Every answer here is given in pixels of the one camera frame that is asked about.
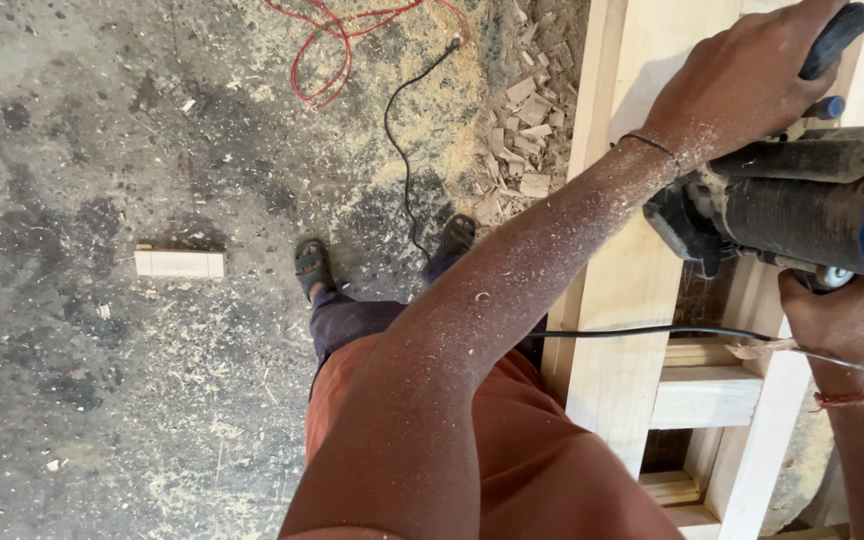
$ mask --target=hand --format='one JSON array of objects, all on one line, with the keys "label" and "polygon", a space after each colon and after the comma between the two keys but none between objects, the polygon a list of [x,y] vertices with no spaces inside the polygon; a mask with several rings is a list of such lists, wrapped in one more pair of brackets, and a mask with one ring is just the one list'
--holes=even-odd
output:
[{"label": "hand", "polygon": [[754,13],[703,39],[658,94],[641,133],[682,173],[790,126],[835,81],[799,78],[812,43],[848,0],[803,0]]},{"label": "hand", "polygon": [[[856,276],[839,290],[818,295],[786,270],[778,275],[778,290],[792,336],[802,349],[864,365],[864,276]],[[813,371],[818,365],[813,363]],[[820,388],[825,374],[845,373],[828,363],[822,366],[822,372],[815,373]]]}]

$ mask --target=power tool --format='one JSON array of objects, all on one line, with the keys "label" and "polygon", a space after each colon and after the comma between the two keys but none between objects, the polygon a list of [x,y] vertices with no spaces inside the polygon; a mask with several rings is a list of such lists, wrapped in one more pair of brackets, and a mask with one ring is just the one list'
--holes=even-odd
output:
[{"label": "power tool", "polygon": [[[864,5],[847,4],[813,43],[798,76],[815,80],[864,32]],[[830,120],[841,96],[805,117]],[[727,259],[754,255],[796,269],[813,292],[864,276],[864,128],[794,126],[677,178],[645,204],[645,217],[699,274],[715,277]]]}]

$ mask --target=wooden frame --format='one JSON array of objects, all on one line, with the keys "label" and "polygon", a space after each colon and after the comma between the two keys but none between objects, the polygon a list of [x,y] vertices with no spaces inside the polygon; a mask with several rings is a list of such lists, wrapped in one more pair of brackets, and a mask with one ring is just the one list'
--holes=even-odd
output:
[{"label": "wooden frame", "polygon": [[[598,160],[610,141],[642,125],[692,45],[728,28],[740,14],[793,3],[591,0],[577,104],[577,118],[588,120],[575,126],[569,178]],[[839,75],[831,93],[855,97],[844,125],[864,125],[864,37],[846,50]],[[833,124],[809,120],[806,127]],[[550,310],[548,329],[670,323],[681,269],[642,215],[635,215],[572,281]],[[742,260],[725,326],[788,336],[777,274],[774,267]],[[642,484],[661,501],[677,500],[679,506],[665,510],[686,538],[758,536],[810,379],[800,354],[740,362],[719,340],[668,342],[667,334],[555,339],[546,342],[542,374],[569,417],[601,436],[633,476],[639,475],[649,428],[696,428],[684,471],[644,474]],[[760,390],[751,392],[750,381]],[[736,402],[709,398],[735,396],[730,391],[737,387],[743,390]],[[695,407],[701,415],[690,415],[682,400],[694,403],[696,389],[707,391],[708,400]]]}]

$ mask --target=navy pants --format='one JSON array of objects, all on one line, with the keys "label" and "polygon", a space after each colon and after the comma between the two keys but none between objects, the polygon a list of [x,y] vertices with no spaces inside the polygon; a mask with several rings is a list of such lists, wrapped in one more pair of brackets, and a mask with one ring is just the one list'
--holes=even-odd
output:
[{"label": "navy pants", "polygon": [[[436,281],[459,261],[457,255],[435,256],[422,273],[426,286]],[[406,304],[398,301],[356,301],[341,292],[322,289],[312,300],[312,320],[309,332],[318,357],[318,369],[325,365],[332,353],[349,345],[358,338],[385,332],[392,321],[405,310]],[[543,318],[535,327],[546,328]],[[536,369],[542,361],[543,339],[526,337],[515,346]]]}]

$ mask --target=black string bracelet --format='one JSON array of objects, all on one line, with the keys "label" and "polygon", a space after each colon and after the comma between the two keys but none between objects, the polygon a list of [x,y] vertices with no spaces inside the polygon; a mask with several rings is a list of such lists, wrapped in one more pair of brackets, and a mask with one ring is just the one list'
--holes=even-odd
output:
[{"label": "black string bracelet", "polygon": [[653,140],[649,140],[649,139],[645,138],[644,136],[642,136],[640,134],[633,133],[633,132],[628,132],[628,133],[625,133],[624,135],[618,137],[619,141],[622,141],[623,139],[634,139],[636,141],[642,141],[645,144],[648,144],[649,146],[651,146],[653,148],[657,148],[659,151],[666,154],[669,158],[672,158],[672,162],[675,164],[675,177],[679,178],[682,175],[682,165],[679,163],[679,158],[676,156],[675,153],[672,153],[671,150],[669,150],[668,148],[666,148],[662,144],[659,144],[658,142],[655,142]]}]

